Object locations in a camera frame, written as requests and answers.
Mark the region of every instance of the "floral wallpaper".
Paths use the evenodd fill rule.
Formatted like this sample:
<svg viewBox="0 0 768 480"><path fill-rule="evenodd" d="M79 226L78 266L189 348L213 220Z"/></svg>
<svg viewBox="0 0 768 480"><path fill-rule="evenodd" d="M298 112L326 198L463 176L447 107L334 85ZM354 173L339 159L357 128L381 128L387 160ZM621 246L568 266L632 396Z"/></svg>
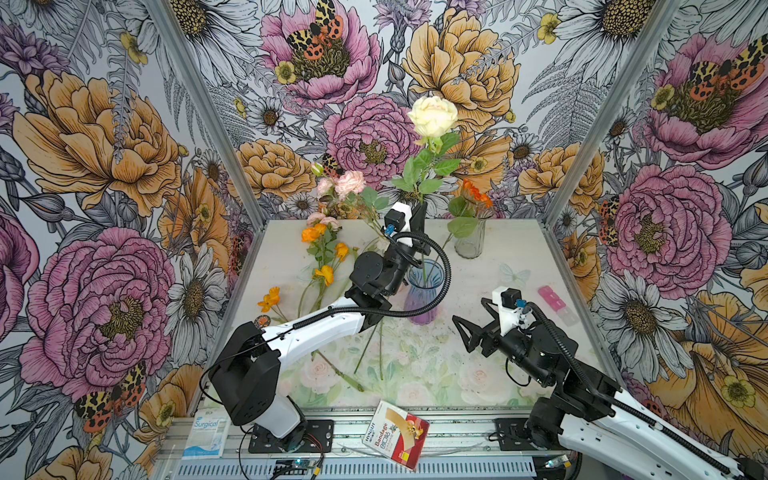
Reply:
<svg viewBox="0 0 768 480"><path fill-rule="evenodd" d="M140 50L168 58L146 1L122 2L131 5L129 31ZM542 216L653 5L170 2L253 194L274 219L315 211L316 161L330 174L361 171L393 203L408 200L392 179L418 151L405 113L423 95L457 106L463 140L449 151L459 169L427 196L428 215L448 217L449 199L469 179L497 218ZM171 61L163 73L177 81ZM604 163L596 157L580 184L583 212L603 194Z"/></svg>
<svg viewBox="0 0 768 480"><path fill-rule="evenodd" d="M632 394L712 449L768 465L758 3L683 2L554 231Z"/></svg>
<svg viewBox="0 0 768 480"><path fill-rule="evenodd" d="M130 2L0 1L12 478L148 478L194 406L253 240L186 90L136 24Z"/></svg>

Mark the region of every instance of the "purple glass vase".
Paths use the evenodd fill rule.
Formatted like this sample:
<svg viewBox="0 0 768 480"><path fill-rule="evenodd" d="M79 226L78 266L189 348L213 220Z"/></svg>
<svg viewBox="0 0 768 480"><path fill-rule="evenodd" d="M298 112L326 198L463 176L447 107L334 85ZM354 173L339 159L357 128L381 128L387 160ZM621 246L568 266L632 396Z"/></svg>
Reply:
<svg viewBox="0 0 768 480"><path fill-rule="evenodd" d="M411 289L406 297L405 310L416 310L433 301L440 291L445 272L442 265L434 260L424 260L424 268L414 268L408 272L408 283ZM437 308L421 315L411 316L411 322L416 325L426 325L437 317Z"/></svg>

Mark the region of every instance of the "clear glass vase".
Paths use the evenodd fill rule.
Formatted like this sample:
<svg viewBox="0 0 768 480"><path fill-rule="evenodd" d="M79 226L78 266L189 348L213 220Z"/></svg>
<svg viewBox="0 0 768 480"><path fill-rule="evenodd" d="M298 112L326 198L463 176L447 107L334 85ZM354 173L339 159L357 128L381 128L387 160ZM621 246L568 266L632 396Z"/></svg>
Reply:
<svg viewBox="0 0 768 480"><path fill-rule="evenodd" d="M408 272L408 283L411 289L406 297L405 310L416 310L433 301L442 287L445 279L442 265L434 260L424 260L424 268L414 268ZM411 322L416 325L427 325L437 317L437 308L421 315L411 316Z"/></svg>
<svg viewBox="0 0 768 480"><path fill-rule="evenodd" d="M472 235L456 239L456 253L469 259L480 257L483 243L485 243L485 220L478 220L478 225Z"/></svg>

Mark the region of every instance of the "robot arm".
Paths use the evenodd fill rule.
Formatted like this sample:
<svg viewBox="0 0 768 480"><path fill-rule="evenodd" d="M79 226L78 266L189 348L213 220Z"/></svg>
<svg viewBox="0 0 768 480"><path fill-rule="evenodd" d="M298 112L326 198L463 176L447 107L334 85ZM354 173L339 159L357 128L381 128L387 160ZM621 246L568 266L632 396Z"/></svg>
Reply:
<svg viewBox="0 0 768 480"><path fill-rule="evenodd" d="M425 205L412 216L411 208L397 203L385 215L390 246L383 256L362 253L349 275L353 286L327 308L300 319L266 329L245 323L233 332L208 377L234 425L255 421L289 451L299 445L306 428L300 409L290 398L276 394L281 366L287 366L327 343L360 333L384 316L410 316L416 312L390 312L387 297L397 293L411 266L421 266L417 253L439 253L446 270L447 257L423 234ZM446 275L433 308L447 293Z"/></svg>
<svg viewBox="0 0 768 480"><path fill-rule="evenodd" d="M587 453L635 480L763 477L757 462L733 459L695 442L613 379L576 360L578 344L535 304L525 302L519 290L497 289L493 298L493 303L481 301L494 317L485 327L453 317L467 351L480 346L482 355L490 356L501 350L542 386L554 386L549 398L534 404L521 431L499 435Z"/></svg>

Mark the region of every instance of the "floral tablecloth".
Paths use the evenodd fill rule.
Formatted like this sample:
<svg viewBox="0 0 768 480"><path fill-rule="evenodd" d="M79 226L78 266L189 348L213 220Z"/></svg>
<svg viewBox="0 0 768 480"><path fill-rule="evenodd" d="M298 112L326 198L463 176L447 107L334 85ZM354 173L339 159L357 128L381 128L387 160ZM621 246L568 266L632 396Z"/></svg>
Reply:
<svg viewBox="0 0 768 480"><path fill-rule="evenodd" d="M427 220L426 233L442 243L448 236L447 222ZM372 239L373 233L361 220L344 220L342 225L339 240L350 247L362 249ZM302 220L270 222L230 331L260 314L257 302L272 286L280 287L281 310L289 319L295 317L299 297L311 274L312 259L306 253L306 244L301 243L301 230L305 227ZM579 343L577 357L601 368L584 327L563 324L537 294L539 287L549 285L571 306L537 222L493 220L487 222L486 228L485 250L476 259L459 257L452 242L446 247L453 280L433 323L419 326L408 319L386 317L381 331L372 333L369 329L320 349L337 369L359 382L365 392L354 389L318 355L307 356L285 368L280 373L279 392L290 395L303 408L373 407L380 399L404 407L532 406L547 390L536 382L519 387L510 381L501 353L487 359L479 350L467 353L451 321L453 315L459 315L478 325L490 322L491 317L480 306L480 298L490 297L491 291L501 285L519 288L524 298L536 301ZM336 282L326 293L324 304L331 303L349 288L347 277L352 265L350 256L336 272ZM408 287L404 286L391 298L394 310L402 309L407 291ZM510 373L520 383L528 378L513 364L510 364Z"/></svg>

